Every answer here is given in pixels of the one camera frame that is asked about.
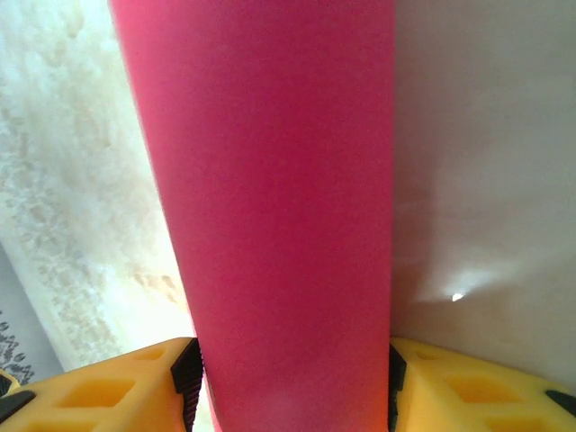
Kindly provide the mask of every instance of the pink cylinder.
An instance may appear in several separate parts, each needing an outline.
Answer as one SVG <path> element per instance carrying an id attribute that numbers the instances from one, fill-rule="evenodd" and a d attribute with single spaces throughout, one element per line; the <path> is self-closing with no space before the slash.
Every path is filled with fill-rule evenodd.
<path id="1" fill-rule="evenodd" d="M 112 6 L 221 429 L 386 430 L 392 2 Z"/>

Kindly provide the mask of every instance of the patterned fabric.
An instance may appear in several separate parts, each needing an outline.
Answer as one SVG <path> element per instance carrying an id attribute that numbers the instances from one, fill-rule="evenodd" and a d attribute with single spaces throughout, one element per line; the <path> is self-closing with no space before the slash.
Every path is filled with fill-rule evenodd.
<path id="1" fill-rule="evenodd" d="M 26 354 L 19 349 L 16 336 L 10 334 L 10 324 L 2 320 L 3 315 L 0 310 L 0 369 L 4 369 L 24 385 L 34 376 L 34 371 L 25 361 Z"/>

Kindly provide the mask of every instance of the pink foam tube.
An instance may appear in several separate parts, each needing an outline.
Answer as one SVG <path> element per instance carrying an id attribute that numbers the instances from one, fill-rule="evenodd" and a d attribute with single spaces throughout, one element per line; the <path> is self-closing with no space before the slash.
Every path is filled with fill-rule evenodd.
<path id="1" fill-rule="evenodd" d="M 392 2 L 112 6 L 221 429 L 386 430 Z"/>

